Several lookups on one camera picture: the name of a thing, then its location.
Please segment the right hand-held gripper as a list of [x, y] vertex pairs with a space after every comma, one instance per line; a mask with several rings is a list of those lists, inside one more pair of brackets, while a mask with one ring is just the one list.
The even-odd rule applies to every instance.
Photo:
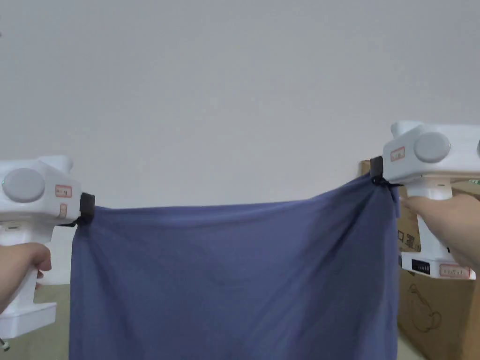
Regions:
[[390, 129], [393, 139], [370, 160], [374, 185], [441, 200], [452, 197], [453, 180], [479, 177], [479, 125], [404, 121]]

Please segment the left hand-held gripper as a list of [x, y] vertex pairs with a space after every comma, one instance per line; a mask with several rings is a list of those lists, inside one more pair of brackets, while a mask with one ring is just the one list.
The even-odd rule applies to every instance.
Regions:
[[[0, 243], [48, 243], [55, 227], [75, 227], [93, 220], [95, 196], [82, 191], [71, 176], [68, 156], [0, 163]], [[0, 316], [0, 336], [16, 338], [55, 321], [56, 304], [34, 302], [36, 271], [22, 281]]]

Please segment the person's left hand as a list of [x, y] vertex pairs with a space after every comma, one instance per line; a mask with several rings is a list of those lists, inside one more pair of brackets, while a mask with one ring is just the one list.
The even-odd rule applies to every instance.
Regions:
[[36, 278], [52, 269], [50, 250], [43, 244], [25, 243], [0, 247], [0, 311], [11, 303], [15, 292], [31, 270]]

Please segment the person's right hand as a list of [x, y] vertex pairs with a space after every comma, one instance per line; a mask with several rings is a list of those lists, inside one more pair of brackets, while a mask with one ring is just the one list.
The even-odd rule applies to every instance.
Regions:
[[401, 255], [404, 270], [436, 279], [475, 280], [480, 268], [480, 203], [460, 194], [449, 199], [401, 198], [417, 216], [419, 252]]

